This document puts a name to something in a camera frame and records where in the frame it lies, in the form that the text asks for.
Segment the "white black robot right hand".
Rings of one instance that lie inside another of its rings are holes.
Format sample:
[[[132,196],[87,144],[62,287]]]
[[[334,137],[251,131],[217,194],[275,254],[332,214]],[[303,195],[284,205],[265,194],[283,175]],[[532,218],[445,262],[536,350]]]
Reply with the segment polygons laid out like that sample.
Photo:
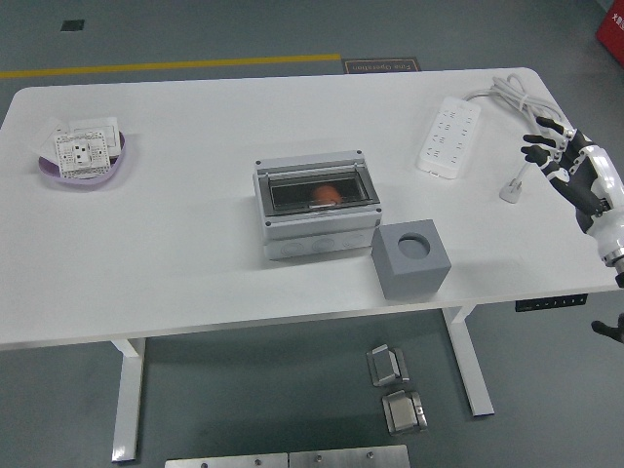
[[[623,182],[607,152],[581,131],[546,117],[536,124],[556,134],[526,135],[525,160],[576,209],[581,231],[592,237],[605,266],[623,275]]]

